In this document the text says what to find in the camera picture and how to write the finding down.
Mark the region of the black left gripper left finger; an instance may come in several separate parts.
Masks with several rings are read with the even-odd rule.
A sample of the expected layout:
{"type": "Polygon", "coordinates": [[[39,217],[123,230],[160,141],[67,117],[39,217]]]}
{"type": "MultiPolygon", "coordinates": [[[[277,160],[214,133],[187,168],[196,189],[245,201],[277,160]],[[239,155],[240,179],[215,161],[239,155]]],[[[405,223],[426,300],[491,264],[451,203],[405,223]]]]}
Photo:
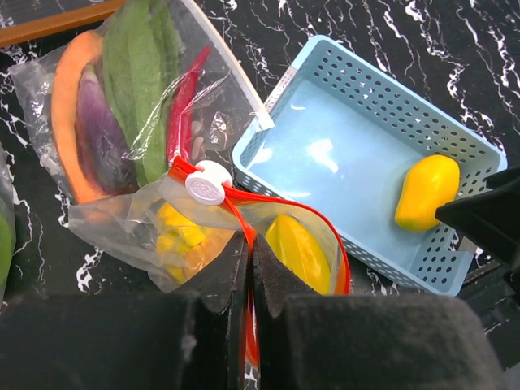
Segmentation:
{"type": "Polygon", "coordinates": [[[1,316],[4,389],[239,389],[242,233],[173,292],[21,297],[1,316]]]}

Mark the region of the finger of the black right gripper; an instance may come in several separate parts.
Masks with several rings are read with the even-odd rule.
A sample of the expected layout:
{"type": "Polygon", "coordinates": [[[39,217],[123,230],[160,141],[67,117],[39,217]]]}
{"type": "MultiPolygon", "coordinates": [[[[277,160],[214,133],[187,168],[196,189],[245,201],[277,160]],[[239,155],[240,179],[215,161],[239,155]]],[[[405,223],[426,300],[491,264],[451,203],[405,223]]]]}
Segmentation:
{"type": "Polygon", "coordinates": [[[451,201],[436,218],[458,230],[498,262],[519,267],[519,168],[490,175],[488,191],[451,201]]]}

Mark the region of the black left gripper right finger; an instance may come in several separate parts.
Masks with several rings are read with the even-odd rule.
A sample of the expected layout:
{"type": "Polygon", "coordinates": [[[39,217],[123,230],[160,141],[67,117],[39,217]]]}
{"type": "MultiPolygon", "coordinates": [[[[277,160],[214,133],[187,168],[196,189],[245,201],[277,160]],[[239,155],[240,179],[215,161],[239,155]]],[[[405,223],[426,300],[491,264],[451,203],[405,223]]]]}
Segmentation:
{"type": "Polygon", "coordinates": [[[323,296],[266,240],[253,248],[263,389],[501,389],[478,316],[427,294],[323,296]]]}

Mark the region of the yellow mango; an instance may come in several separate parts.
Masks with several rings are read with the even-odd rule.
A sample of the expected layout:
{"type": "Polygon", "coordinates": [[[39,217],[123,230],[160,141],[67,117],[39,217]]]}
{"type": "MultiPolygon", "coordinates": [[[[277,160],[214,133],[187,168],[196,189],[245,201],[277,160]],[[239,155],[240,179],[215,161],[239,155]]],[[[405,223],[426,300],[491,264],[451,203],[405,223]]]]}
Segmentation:
{"type": "Polygon", "coordinates": [[[444,155],[418,161],[405,176],[394,215],[396,224],[410,232],[437,226],[436,211],[457,196],[460,174],[458,163],[444,155]]]}

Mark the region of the yellow starfruit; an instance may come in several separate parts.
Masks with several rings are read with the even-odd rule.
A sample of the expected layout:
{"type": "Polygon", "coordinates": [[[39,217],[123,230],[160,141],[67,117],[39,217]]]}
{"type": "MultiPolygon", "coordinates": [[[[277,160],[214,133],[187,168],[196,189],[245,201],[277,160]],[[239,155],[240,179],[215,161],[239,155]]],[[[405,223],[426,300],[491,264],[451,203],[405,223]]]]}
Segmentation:
{"type": "Polygon", "coordinates": [[[309,231],[289,215],[279,215],[265,235],[276,257],[296,276],[321,294],[329,291],[331,272],[327,258],[309,231]]]}

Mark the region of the yellow banana bunch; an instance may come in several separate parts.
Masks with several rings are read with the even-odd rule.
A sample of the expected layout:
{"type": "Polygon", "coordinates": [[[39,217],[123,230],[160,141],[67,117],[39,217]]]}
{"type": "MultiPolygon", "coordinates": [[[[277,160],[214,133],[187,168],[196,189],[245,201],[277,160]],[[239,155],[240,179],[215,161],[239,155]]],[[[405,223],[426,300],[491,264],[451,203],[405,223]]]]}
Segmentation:
{"type": "Polygon", "coordinates": [[[207,228],[196,225],[168,203],[159,208],[157,216],[162,224],[162,232],[158,236],[156,251],[160,254],[172,252],[184,259],[185,264],[182,266],[167,265],[167,270],[175,280],[183,283],[210,261],[204,249],[208,238],[207,228]]]}

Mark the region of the clear bag orange zipper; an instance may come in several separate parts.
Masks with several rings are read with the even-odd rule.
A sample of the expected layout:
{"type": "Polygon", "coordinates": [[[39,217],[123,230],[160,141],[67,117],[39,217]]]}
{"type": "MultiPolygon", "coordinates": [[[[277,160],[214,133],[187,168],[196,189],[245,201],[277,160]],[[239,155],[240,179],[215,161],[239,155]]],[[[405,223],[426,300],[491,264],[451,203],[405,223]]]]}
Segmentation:
{"type": "Polygon", "coordinates": [[[13,185],[7,166],[5,150],[1,147],[1,217],[0,217],[0,283],[1,300],[9,275],[11,260],[15,250],[16,231],[15,231],[15,211],[13,185]]]}
{"type": "Polygon", "coordinates": [[[167,265],[182,266],[184,259],[176,253],[156,251],[163,229],[157,213],[164,203],[207,228],[204,249],[210,261],[206,266],[223,252],[235,233],[244,233],[247,245],[252,245],[258,238],[266,240],[267,229],[279,215],[289,215],[317,240],[327,258],[331,279],[329,291],[323,295],[350,290],[348,256],[326,217],[301,203],[234,188],[230,173],[209,160],[193,165],[176,158],[169,172],[154,182],[138,185],[133,193],[86,203],[75,199],[69,209],[69,227],[85,242],[147,272],[161,290],[170,292],[199,271],[180,283],[167,265]]]}

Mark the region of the purple eggplant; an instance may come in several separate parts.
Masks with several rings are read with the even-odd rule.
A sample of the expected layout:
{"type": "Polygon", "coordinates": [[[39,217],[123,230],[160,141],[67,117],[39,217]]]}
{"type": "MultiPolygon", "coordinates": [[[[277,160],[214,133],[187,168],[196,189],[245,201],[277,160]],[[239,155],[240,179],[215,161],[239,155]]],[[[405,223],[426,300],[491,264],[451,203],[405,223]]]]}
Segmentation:
{"type": "Polygon", "coordinates": [[[80,167],[91,184],[110,196],[138,190],[135,163],[92,64],[80,77],[75,131],[80,167]]]}

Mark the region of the red chili pepper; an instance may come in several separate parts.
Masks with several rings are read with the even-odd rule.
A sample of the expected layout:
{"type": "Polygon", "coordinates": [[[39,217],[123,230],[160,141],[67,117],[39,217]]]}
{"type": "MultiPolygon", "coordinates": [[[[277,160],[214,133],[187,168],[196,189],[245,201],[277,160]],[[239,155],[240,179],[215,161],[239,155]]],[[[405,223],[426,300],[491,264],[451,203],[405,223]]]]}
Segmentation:
{"type": "Polygon", "coordinates": [[[197,94],[197,84],[202,68],[211,52],[207,45],[188,67],[172,99],[167,125],[167,162],[172,164],[177,156],[189,160],[192,148],[192,100],[197,94]]]}

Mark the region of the white dotted zip bag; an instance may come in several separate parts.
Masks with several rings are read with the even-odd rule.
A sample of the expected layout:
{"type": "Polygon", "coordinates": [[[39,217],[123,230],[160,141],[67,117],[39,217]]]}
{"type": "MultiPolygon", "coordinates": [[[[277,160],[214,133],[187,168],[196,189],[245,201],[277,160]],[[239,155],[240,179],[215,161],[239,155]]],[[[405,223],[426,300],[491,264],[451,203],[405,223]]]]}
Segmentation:
{"type": "Polygon", "coordinates": [[[222,151],[273,126],[193,1],[127,1],[100,27],[9,70],[32,147],[73,200],[134,193],[195,145],[222,151]]]}

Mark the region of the green leaf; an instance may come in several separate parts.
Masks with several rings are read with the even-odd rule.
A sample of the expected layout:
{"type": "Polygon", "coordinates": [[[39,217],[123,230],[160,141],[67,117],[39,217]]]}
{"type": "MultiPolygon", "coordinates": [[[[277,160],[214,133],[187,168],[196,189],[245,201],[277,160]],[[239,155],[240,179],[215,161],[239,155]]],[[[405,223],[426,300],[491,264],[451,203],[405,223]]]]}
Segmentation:
{"type": "Polygon", "coordinates": [[[166,1],[127,1],[103,37],[106,98],[142,187],[166,171],[167,106],[179,77],[179,34],[166,1]]]}

